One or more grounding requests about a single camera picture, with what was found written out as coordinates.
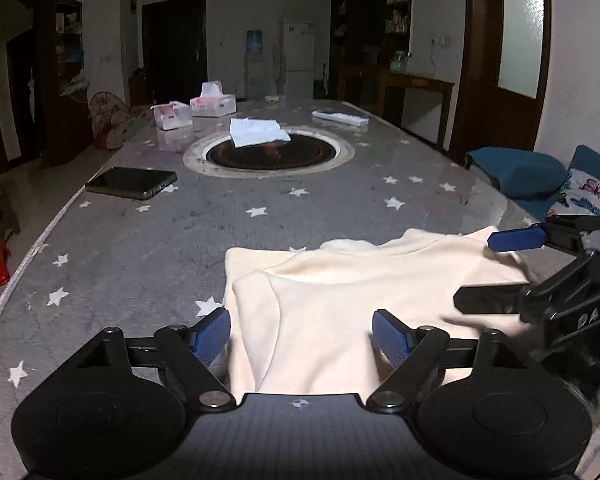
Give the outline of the black tablet device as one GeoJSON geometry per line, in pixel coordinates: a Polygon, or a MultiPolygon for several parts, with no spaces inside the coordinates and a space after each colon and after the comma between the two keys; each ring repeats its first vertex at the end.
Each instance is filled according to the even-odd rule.
{"type": "Polygon", "coordinates": [[[178,180],[174,171],[112,167],[85,185],[88,192],[149,200],[178,180]]]}

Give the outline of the small pink white box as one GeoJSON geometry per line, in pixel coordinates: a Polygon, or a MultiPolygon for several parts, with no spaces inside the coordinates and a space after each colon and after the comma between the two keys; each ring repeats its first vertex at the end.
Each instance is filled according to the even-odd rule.
{"type": "Polygon", "coordinates": [[[154,105],[151,108],[156,126],[169,131],[193,125],[192,109],[189,105],[178,101],[154,105]]]}

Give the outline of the round black induction cooktop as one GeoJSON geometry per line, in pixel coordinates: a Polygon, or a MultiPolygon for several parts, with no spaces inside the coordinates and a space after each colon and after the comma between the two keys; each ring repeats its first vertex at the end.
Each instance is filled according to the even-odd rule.
{"type": "Polygon", "coordinates": [[[184,166],[196,174],[223,179],[304,176],[338,168],[355,155],[338,134],[323,129],[287,127],[289,141],[236,148],[230,134],[206,136],[189,145],[184,166]]]}

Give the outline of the white remote control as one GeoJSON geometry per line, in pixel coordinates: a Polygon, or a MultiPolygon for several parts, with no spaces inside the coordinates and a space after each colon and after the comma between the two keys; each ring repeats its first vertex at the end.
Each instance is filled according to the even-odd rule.
{"type": "Polygon", "coordinates": [[[350,114],[339,112],[324,112],[324,110],[314,110],[312,117],[325,122],[336,122],[339,125],[345,125],[351,128],[364,129],[368,126],[368,119],[350,114]]]}

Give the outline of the cream white garment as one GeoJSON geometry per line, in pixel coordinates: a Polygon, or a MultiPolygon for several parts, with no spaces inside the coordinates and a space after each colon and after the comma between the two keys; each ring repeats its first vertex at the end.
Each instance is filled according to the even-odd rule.
{"type": "Polygon", "coordinates": [[[230,391],[236,399],[253,392],[367,398],[387,369],[370,336],[378,309],[413,328],[432,325],[456,338],[497,328],[538,348],[535,330],[515,315],[464,315],[454,307],[464,285],[526,281],[517,255],[486,247],[493,231],[409,229],[379,246],[330,240],[305,252],[230,248],[230,391]]]}

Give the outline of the water dispenser with blue bottle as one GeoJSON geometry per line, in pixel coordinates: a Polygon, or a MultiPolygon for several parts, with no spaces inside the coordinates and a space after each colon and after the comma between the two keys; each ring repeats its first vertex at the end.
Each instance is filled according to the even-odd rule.
{"type": "Polygon", "coordinates": [[[245,97],[249,101],[264,98],[266,90],[266,64],[263,32],[251,29],[246,32],[245,97]]]}

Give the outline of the dark wooden shelf cabinet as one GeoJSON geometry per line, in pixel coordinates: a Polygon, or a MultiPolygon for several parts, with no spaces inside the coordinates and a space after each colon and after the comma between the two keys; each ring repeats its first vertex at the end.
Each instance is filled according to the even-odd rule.
{"type": "Polygon", "coordinates": [[[328,96],[372,108],[393,55],[410,52],[412,0],[330,0],[328,96]]]}

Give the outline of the white paper sheet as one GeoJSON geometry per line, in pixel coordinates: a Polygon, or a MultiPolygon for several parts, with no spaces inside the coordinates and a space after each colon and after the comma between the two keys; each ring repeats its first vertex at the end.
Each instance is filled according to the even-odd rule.
{"type": "Polygon", "coordinates": [[[230,138],[235,148],[271,142],[289,142],[290,135],[274,119],[232,118],[230,138]]]}

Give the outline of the pink white tissue box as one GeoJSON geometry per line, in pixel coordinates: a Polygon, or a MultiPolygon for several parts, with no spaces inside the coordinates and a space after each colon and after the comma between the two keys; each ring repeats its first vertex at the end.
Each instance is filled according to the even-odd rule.
{"type": "Polygon", "coordinates": [[[206,81],[202,84],[201,94],[189,101],[195,117],[224,117],[237,110],[236,96],[226,94],[218,81],[206,81]]]}

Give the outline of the white refrigerator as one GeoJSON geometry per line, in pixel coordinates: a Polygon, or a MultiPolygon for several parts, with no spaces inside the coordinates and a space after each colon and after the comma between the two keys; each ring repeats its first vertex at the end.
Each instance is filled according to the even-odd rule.
{"type": "Polygon", "coordinates": [[[311,99],[314,81],[315,35],[312,23],[283,24],[283,94],[287,99],[311,99]]]}

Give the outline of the teal blue cushion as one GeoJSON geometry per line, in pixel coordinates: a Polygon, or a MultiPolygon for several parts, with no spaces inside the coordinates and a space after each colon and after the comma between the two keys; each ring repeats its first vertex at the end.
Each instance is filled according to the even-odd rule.
{"type": "Polygon", "coordinates": [[[466,155],[505,196],[536,200],[553,195],[567,179],[567,169],[554,157],[516,148],[479,148],[466,155]]]}

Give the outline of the butterfly patterned pillow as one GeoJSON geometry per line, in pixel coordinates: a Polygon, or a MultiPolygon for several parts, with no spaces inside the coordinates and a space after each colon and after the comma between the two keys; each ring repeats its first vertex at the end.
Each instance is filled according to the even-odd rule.
{"type": "Polygon", "coordinates": [[[574,151],[567,179],[547,211],[548,216],[563,214],[600,217],[600,153],[586,145],[574,151]]]}

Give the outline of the dark wooden side table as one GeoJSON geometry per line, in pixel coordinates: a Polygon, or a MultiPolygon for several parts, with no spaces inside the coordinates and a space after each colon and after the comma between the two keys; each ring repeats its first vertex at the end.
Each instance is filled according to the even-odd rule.
{"type": "Polygon", "coordinates": [[[437,151],[444,152],[454,86],[454,82],[433,76],[402,74],[381,68],[377,76],[373,113],[437,151]],[[414,131],[416,126],[422,126],[434,115],[438,115],[436,136],[414,131]]]}

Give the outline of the dark wooden door with glass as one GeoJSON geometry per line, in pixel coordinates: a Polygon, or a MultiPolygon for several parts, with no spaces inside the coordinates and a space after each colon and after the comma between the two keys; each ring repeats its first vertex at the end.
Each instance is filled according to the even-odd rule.
{"type": "Polygon", "coordinates": [[[550,62],[550,0],[466,0],[460,88],[450,154],[531,151],[550,62]]]}

